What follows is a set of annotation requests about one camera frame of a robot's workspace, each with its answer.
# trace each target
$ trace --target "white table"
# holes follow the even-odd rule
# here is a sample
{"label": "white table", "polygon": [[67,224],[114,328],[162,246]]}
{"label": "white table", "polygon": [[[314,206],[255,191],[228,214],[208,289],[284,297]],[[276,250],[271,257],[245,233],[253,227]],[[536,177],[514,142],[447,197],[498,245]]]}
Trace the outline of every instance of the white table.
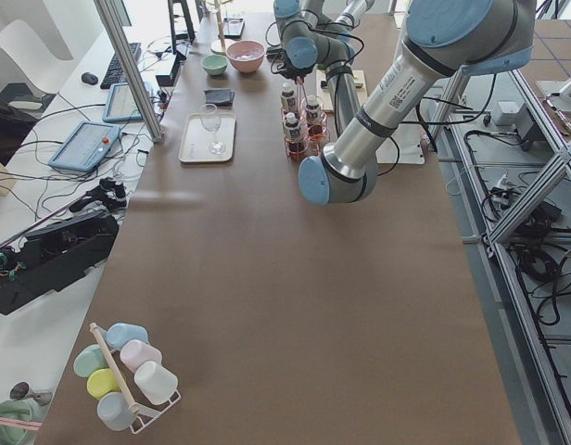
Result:
{"label": "white table", "polygon": [[[140,35],[133,29],[127,29],[127,34],[130,42],[136,41],[131,38],[132,34]],[[150,70],[144,71],[144,79],[156,85],[154,78],[156,67],[152,65],[156,59],[146,53],[149,41],[143,41],[146,43],[142,44],[140,68],[150,67]],[[74,107],[104,104],[108,90],[101,90],[98,85],[82,83],[80,78],[83,72],[91,71],[101,80],[112,54],[112,46],[103,32],[62,86],[61,96],[53,100],[45,115],[71,108],[65,99]],[[92,121],[101,121],[103,109],[103,107],[83,108],[82,113]],[[37,138],[64,141],[78,123],[85,120],[86,118],[76,110],[57,114],[38,122],[35,126],[36,133],[30,132],[24,142],[34,141]],[[122,131],[127,133],[122,139],[122,149],[125,152],[133,142],[136,143],[125,156],[125,161],[117,165],[119,173],[116,178],[124,182],[130,196],[146,162],[146,154],[138,153],[137,150],[148,152],[153,145],[142,122],[123,126]],[[135,141],[132,134],[143,135]],[[25,146],[8,163],[7,169],[11,173],[38,177],[56,174],[50,167],[37,162],[35,156],[41,162],[47,163],[57,148],[58,145],[55,144],[40,144],[35,152],[34,145]],[[119,154],[120,150],[121,145],[117,143],[109,155]],[[86,190],[94,188],[99,178],[113,175],[111,169],[116,162],[117,159],[104,162],[98,169],[98,177],[93,176],[79,186],[77,182],[70,181],[50,183],[45,197],[73,193],[49,199],[46,206],[51,210],[57,209]],[[31,207],[36,207],[44,186],[45,181],[18,181],[13,190],[20,199],[29,203]],[[39,217],[47,213],[47,210],[38,208]],[[65,218],[69,216],[69,213],[63,215]],[[14,196],[9,194],[0,197],[0,242],[25,229],[34,221],[35,216],[32,212]],[[85,278],[61,292],[48,292],[8,316],[0,315],[0,402],[9,399],[9,390],[20,381],[28,381],[31,388],[53,391],[57,388],[103,268],[104,263],[101,263],[87,271]],[[33,403],[32,407],[37,408],[37,405]],[[46,409],[34,410],[35,418],[43,419]]]}

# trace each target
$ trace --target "chair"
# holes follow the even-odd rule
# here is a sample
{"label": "chair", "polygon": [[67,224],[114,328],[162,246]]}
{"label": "chair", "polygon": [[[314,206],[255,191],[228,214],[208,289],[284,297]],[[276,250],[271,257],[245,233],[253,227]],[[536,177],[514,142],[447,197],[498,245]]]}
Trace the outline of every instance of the chair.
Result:
{"label": "chair", "polygon": [[56,94],[77,65],[75,60],[55,57],[28,23],[20,19],[0,32],[0,47],[36,88],[48,94]]}

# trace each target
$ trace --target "bowl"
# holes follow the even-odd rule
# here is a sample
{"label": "bowl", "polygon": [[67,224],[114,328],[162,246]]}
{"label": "bowl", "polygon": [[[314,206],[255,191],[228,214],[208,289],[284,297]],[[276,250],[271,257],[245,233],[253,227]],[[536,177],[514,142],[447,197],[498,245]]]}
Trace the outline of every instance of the bowl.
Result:
{"label": "bowl", "polygon": [[219,54],[212,54],[211,56],[207,56],[201,60],[201,66],[210,76],[219,76],[226,71],[228,60],[226,57],[220,56]]}
{"label": "bowl", "polygon": [[254,40],[240,40],[228,46],[226,56],[238,71],[254,72],[263,62],[265,46]]}

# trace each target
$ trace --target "white plate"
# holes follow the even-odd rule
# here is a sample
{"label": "white plate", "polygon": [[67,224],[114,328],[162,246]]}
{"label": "white plate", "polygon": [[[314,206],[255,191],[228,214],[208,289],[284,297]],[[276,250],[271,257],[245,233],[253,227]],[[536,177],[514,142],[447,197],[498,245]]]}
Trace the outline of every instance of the white plate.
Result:
{"label": "white plate", "polygon": [[234,139],[236,133],[236,115],[232,111],[219,112],[222,116],[222,126],[218,130],[218,141],[226,144],[226,151],[220,155],[209,152],[212,135],[201,125],[201,115],[193,113],[187,116],[184,125],[183,140],[178,159],[181,162],[226,162],[234,154]]}

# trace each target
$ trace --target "computer mouse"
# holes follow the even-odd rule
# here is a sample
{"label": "computer mouse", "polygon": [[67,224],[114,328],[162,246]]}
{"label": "computer mouse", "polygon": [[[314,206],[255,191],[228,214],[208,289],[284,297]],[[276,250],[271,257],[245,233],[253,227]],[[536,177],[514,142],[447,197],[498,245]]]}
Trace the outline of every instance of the computer mouse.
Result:
{"label": "computer mouse", "polygon": [[91,72],[85,72],[82,74],[82,82],[88,83],[90,85],[96,85],[98,83],[98,76],[92,74]]}

